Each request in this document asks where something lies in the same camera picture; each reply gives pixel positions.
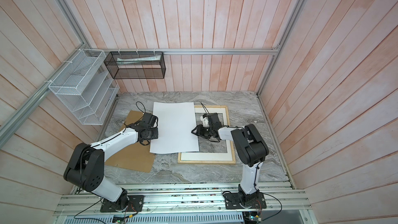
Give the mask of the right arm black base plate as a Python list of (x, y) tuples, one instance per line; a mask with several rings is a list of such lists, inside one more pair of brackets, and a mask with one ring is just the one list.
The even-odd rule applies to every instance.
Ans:
[(265, 197), (261, 192), (255, 192), (250, 195), (246, 195), (242, 192), (232, 193), (230, 191), (223, 191), (222, 196), (224, 198), (226, 209), (265, 209)]

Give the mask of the paper sheet inside black basket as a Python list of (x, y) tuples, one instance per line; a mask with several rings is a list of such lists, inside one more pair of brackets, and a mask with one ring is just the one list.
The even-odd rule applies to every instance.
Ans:
[(144, 65), (158, 65), (161, 61), (162, 56), (146, 56), (146, 57), (133, 57), (133, 58), (117, 58), (116, 63), (119, 66), (144, 66)]

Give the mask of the aluminium wall rail frame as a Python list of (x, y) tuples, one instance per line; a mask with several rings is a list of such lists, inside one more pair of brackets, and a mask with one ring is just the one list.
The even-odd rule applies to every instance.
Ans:
[(27, 134), (50, 132), (56, 117), (46, 106), (47, 86), (84, 48), (161, 51), (169, 64), (183, 57), (263, 55), (281, 50), (299, 0), (187, 0), (190, 37), (183, 45), (178, 0), (1, 0), (1, 100), (14, 108), (1, 127), (1, 145)]

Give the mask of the brown cardboard backing board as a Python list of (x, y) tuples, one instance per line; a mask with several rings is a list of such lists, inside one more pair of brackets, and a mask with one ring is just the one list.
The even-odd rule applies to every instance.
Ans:
[(105, 139), (105, 165), (149, 173), (155, 156), (149, 152), (149, 145), (142, 145), (140, 134), (134, 129), (139, 119), (147, 120), (142, 112), (129, 112), (120, 131)]

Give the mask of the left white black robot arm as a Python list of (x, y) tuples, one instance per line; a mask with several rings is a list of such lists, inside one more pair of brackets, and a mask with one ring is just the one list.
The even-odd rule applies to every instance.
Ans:
[(137, 125), (129, 125), (122, 131), (99, 142), (80, 143), (75, 147), (69, 160), (64, 172), (64, 179), (109, 202), (121, 201), (124, 189), (105, 177), (105, 162), (130, 145), (156, 140), (158, 136), (157, 127), (145, 129)]

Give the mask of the waterfall landscape photo print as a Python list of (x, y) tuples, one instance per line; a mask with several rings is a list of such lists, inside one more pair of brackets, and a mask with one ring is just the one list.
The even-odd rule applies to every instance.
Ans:
[(197, 126), (194, 103), (155, 102), (153, 114), (158, 117), (159, 137), (151, 141), (151, 153), (199, 151), (198, 137), (191, 133)]

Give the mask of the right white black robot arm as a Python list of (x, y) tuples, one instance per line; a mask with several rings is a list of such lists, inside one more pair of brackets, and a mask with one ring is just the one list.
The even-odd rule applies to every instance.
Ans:
[(208, 140), (233, 141), (235, 145), (238, 157), (243, 163), (243, 174), (237, 193), (223, 193), (226, 208), (249, 208), (256, 203), (259, 204), (263, 198), (258, 186), (259, 174), (266, 156), (269, 155), (269, 149), (256, 126), (248, 124), (245, 127), (216, 128), (214, 125), (205, 127), (199, 124), (191, 133)]

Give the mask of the aluminium slotted base rails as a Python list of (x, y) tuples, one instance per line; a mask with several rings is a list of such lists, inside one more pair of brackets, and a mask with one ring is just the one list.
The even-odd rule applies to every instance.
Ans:
[(288, 181), (270, 181), (258, 184), (263, 194), (247, 204), (233, 203), (238, 197), (237, 183), (187, 184), (124, 184), (130, 197), (143, 196), (135, 204), (142, 215), (215, 213), (258, 211), (262, 217), (269, 211), (308, 210), (312, 206), (304, 190), (293, 189)]

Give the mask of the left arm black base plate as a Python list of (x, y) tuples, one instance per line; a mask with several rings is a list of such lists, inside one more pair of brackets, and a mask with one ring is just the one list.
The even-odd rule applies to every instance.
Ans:
[(116, 202), (103, 200), (101, 213), (116, 212), (141, 212), (143, 209), (144, 195), (122, 195)]

